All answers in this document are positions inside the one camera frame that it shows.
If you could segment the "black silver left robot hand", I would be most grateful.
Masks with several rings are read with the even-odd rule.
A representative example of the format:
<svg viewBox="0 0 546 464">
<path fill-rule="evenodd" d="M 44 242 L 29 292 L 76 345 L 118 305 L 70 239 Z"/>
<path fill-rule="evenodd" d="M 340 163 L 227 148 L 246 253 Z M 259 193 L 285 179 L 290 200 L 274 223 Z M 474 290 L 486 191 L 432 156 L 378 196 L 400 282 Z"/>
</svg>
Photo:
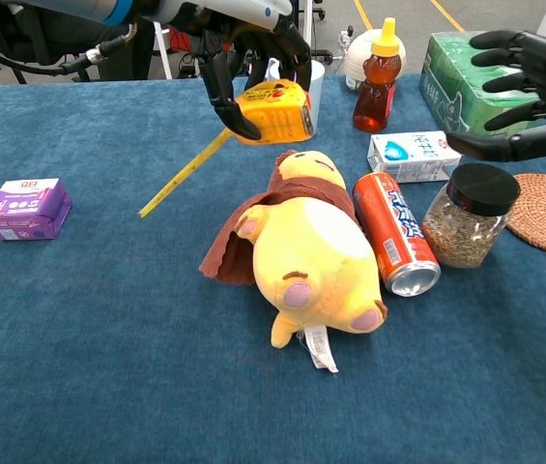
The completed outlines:
<svg viewBox="0 0 546 464">
<path fill-rule="evenodd" d="M 191 36 L 191 55 L 216 115 L 246 139 L 261 138 L 234 98 L 233 79 L 248 52 L 253 68 L 246 88 L 264 80 L 271 58 L 279 62 L 282 77 L 305 92 L 310 88 L 311 48 L 293 21 L 291 1 L 155 1 L 140 14 Z"/>
</svg>

